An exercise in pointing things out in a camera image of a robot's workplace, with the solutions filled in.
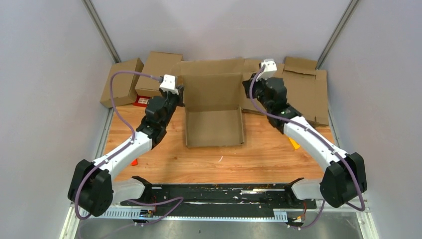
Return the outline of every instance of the red object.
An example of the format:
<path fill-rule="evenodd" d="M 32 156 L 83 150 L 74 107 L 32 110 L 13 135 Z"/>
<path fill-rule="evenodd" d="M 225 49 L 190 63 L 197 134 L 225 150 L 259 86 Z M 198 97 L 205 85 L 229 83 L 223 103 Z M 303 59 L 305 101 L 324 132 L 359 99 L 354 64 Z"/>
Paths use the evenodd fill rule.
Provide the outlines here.
<path fill-rule="evenodd" d="M 133 103 L 134 106 L 140 106 L 140 107 L 146 107 L 146 104 L 148 103 L 148 99 L 150 97 L 148 96 L 138 96 L 136 98 L 136 101 Z"/>

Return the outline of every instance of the wood surface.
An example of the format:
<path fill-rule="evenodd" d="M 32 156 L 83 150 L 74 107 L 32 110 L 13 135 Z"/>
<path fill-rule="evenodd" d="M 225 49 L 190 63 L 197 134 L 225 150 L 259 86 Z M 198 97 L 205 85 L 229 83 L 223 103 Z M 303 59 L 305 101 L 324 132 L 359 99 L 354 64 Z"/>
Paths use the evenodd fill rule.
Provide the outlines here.
<path fill-rule="evenodd" d="M 118 110 L 134 128 L 145 115 L 143 107 L 121 106 Z M 151 183 L 283 183 L 323 176 L 318 164 L 302 148 L 294 151 L 287 137 L 264 116 L 243 113 L 244 145 L 205 148 L 186 148 L 184 118 L 184 109 L 178 108 L 163 141 L 140 156 L 137 166 L 126 167 L 116 181 L 137 175 Z M 317 130 L 332 141 L 328 126 Z M 105 152 L 130 135 L 130 129 L 114 114 Z"/>

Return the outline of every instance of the white wall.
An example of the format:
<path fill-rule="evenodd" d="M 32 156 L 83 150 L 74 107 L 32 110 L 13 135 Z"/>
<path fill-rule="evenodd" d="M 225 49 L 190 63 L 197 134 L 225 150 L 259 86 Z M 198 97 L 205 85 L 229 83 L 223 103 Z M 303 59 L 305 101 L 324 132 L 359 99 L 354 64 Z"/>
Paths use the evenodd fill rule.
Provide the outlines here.
<path fill-rule="evenodd" d="M 80 0 L 0 2 L 0 238 L 56 239 L 112 64 Z"/>
<path fill-rule="evenodd" d="M 380 238 L 422 234 L 422 2 L 363 0 L 323 68 L 341 146 L 365 159 Z"/>
<path fill-rule="evenodd" d="M 93 0 L 122 60 L 287 55 L 317 60 L 350 0 Z"/>

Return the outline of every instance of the yellow object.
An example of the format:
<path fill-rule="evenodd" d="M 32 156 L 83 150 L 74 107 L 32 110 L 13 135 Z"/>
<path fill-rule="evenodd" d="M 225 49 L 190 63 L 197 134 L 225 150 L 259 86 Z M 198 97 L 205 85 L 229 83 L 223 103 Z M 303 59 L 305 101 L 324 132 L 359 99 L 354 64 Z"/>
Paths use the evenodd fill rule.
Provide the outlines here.
<path fill-rule="evenodd" d="M 289 139 L 289 141 L 290 141 L 290 143 L 292 144 L 292 146 L 293 146 L 293 149 L 294 150 L 296 150 L 296 149 L 298 149 L 298 148 L 300 148 L 301 146 L 300 145 L 298 145 L 298 143 L 296 143 L 296 141 L 294 141 L 292 138 L 290 138 L 290 137 L 287 137 L 288 139 Z"/>

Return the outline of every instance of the cardboard box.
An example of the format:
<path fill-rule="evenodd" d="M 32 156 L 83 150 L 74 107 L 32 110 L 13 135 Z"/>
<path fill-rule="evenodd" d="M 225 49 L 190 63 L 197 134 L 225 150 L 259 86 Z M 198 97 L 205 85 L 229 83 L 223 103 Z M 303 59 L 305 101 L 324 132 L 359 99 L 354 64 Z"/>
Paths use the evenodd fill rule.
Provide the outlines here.
<path fill-rule="evenodd" d="M 151 51 L 142 72 L 154 76 L 164 76 L 165 74 L 170 74 L 173 65 L 180 61 L 183 61 L 181 54 Z M 159 82 L 141 76 L 135 86 L 135 90 L 140 96 L 152 97 L 161 95 L 159 87 Z"/>
<path fill-rule="evenodd" d="M 172 75 L 184 82 L 186 146 L 244 143 L 242 93 L 244 59 L 185 61 Z"/>
<path fill-rule="evenodd" d="M 144 64 L 139 58 L 112 65 L 104 86 L 103 94 L 101 95 L 101 104 L 108 108 L 112 107 L 110 97 L 110 77 L 116 71 L 142 71 L 143 67 Z M 132 104 L 136 101 L 137 94 L 135 91 L 135 85 L 138 82 L 138 79 L 139 76 L 133 74 L 119 74 L 115 76 L 113 80 L 113 97 L 116 106 Z"/>
<path fill-rule="evenodd" d="M 256 63 L 259 64 L 260 60 L 247 59 L 246 61 L 245 71 L 259 70 Z M 316 66 L 317 61 L 286 57 L 284 64 L 277 64 L 274 77 L 283 78 L 287 88 L 287 102 L 301 112 L 308 121 L 328 124 L 327 72 L 315 70 Z M 243 78 L 247 80 L 250 75 L 250 73 L 245 73 Z M 243 100 L 244 111 L 258 112 L 249 99 Z"/>

